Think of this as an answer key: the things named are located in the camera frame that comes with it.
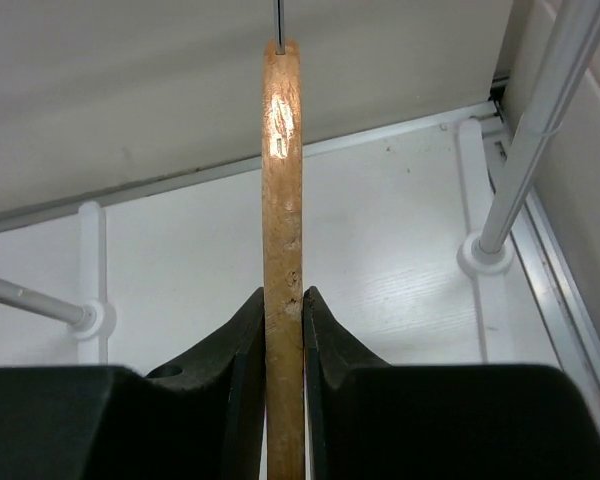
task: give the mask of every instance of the wooden rod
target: wooden rod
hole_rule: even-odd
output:
[[[298,45],[264,55],[262,236],[267,476],[304,479],[302,114]]]

